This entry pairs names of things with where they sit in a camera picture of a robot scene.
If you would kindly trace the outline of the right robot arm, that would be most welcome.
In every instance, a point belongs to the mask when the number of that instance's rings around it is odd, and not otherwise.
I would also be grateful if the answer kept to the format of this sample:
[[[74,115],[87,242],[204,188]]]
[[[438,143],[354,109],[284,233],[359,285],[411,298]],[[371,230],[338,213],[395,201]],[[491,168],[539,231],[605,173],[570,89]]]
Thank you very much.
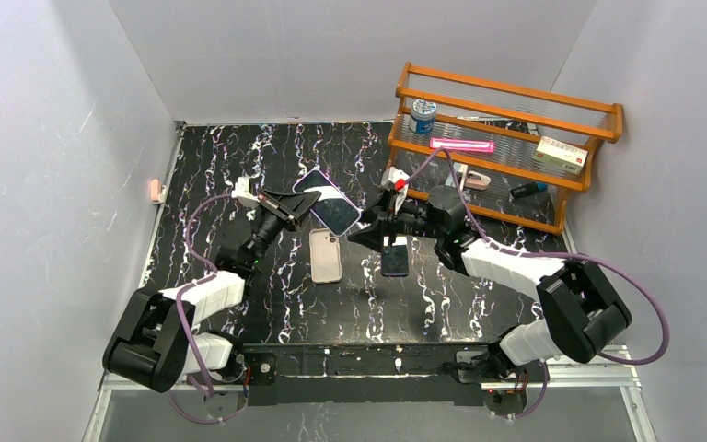
[[[367,226],[348,237],[379,253],[385,273],[408,272],[403,239],[432,238],[447,269],[539,302],[541,319],[517,325],[489,344],[486,364],[495,371],[560,356],[587,363],[632,324],[632,314],[596,263],[532,257],[483,237],[468,220],[455,189],[436,186],[425,203],[408,204],[405,211],[397,210],[396,201],[396,192],[383,191],[363,213]]]

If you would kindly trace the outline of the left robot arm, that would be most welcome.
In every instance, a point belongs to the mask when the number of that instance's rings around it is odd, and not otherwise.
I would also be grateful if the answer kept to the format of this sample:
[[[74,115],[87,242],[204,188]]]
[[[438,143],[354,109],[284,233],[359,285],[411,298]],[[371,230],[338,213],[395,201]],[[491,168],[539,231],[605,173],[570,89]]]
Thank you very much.
[[[323,193],[253,194],[236,188],[230,195],[256,209],[258,225],[238,248],[223,250],[219,262],[202,257],[210,270],[206,276],[173,288],[136,289],[102,356],[106,371],[159,393],[199,373],[203,379],[190,383],[213,396],[210,372],[227,366],[235,345],[220,332],[196,334],[193,326],[244,300],[265,251],[283,230],[297,230]]]

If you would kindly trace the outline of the bare black phone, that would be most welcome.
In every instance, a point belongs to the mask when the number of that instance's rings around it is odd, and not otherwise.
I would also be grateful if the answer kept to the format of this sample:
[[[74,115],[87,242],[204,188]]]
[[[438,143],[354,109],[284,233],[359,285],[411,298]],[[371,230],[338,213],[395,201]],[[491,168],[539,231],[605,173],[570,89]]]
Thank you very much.
[[[405,277],[409,274],[410,259],[407,240],[398,238],[381,251],[380,272],[385,277]]]

